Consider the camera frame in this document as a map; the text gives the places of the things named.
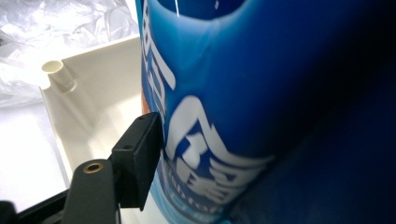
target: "blue bottle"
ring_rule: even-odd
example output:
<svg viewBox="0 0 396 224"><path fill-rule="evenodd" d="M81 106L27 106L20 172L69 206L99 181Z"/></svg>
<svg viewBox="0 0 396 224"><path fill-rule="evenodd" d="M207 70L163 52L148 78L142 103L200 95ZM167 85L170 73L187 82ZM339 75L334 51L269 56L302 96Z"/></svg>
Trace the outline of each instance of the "blue bottle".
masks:
<svg viewBox="0 0 396 224"><path fill-rule="evenodd" d="M396 54L235 203L230 222L393 222L395 74Z"/></svg>
<svg viewBox="0 0 396 224"><path fill-rule="evenodd" d="M358 88L344 40L373 2L136 0L143 105L163 121L151 193L169 222L226 220Z"/></svg>

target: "white plastic container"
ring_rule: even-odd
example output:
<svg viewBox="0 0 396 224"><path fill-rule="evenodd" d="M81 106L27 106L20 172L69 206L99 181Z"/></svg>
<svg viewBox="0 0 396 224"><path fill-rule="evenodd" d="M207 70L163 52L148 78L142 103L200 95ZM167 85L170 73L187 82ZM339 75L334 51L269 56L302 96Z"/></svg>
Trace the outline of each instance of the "white plastic container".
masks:
<svg viewBox="0 0 396 224"><path fill-rule="evenodd" d="M84 161L106 159L141 115L139 36L49 61L41 87L67 177ZM122 223L166 223L151 195L145 210L122 209Z"/></svg>

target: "clear plastic sheet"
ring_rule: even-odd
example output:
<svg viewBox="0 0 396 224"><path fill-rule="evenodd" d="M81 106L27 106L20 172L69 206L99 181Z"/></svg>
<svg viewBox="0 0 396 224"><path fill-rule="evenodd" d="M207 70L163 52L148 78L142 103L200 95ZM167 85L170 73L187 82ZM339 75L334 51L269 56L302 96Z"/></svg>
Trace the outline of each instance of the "clear plastic sheet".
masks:
<svg viewBox="0 0 396 224"><path fill-rule="evenodd" d="M119 0L0 0L0 108L41 100L45 58L137 33Z"/></svg>

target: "white tube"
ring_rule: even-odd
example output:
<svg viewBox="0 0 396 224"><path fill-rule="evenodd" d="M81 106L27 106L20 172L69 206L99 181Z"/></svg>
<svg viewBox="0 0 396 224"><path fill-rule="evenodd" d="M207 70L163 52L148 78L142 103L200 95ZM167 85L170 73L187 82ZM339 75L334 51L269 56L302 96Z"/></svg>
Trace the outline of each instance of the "white tube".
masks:
<svg viewBox="0 0 396 224"><path fill-rule="evenodd" d="M49 61L44 63L41 69L49 75L49 79L52 80L61 91L71 91L75 88L76 82L73 77L70 76L69 71L62 61Z"/></svg>

